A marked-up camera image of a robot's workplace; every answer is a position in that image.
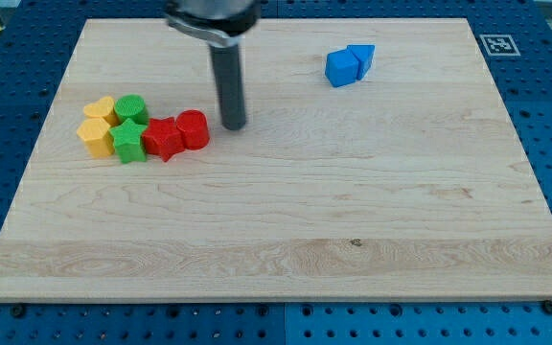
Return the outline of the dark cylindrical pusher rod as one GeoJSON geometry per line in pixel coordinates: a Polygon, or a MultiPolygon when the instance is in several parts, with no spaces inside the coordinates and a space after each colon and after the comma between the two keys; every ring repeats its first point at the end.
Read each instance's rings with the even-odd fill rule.
{"type": "Polygon", "coordinates": [[[240,48],[238,45],[229,47],[210,45],[209,50],[221,124],[228,130],[241,130],[246,125],[246,108],[240,48]]]}

